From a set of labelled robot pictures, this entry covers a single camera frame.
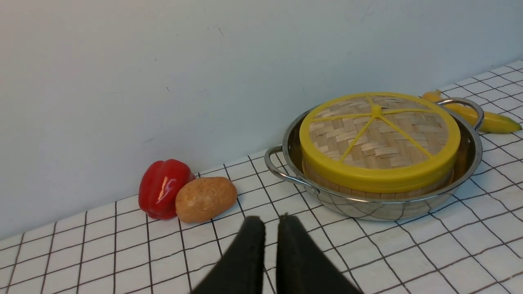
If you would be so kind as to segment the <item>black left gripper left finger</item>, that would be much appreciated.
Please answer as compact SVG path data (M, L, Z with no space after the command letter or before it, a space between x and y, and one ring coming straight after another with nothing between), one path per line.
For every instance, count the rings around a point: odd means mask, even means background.
M263 293L265 237L259 216L247 216L226 252L192 293Z

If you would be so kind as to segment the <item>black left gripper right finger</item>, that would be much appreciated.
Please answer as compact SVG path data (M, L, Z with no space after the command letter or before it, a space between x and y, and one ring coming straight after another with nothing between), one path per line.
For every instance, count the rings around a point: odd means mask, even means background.
M276 258L279 294L360 294L309 236L297 216L279 218Z

